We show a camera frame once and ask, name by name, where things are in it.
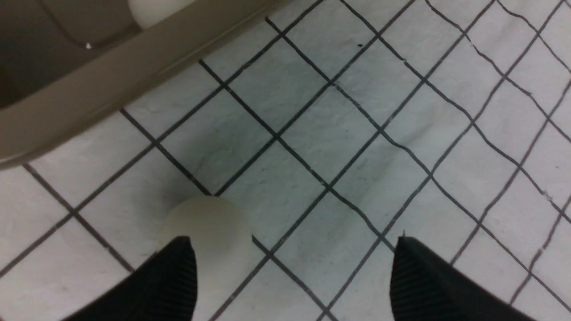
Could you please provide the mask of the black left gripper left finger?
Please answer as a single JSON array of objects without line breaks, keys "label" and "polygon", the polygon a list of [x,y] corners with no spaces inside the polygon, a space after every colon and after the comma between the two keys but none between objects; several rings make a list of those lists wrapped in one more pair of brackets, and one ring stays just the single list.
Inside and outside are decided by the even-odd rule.
[{"label": "black left gripper left finger", "polygon": [[198,298],[196,257],[177,236],[135,272],[66,321],[190,321]]}]

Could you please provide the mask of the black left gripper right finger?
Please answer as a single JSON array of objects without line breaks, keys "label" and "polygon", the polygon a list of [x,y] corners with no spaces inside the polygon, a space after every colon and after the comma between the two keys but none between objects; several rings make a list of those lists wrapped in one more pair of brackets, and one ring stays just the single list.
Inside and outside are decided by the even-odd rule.
[{"label": "black left gripper right finger", "polygon": [[528,321],[412,236],[394,250],[390,299],[396,321]]}]

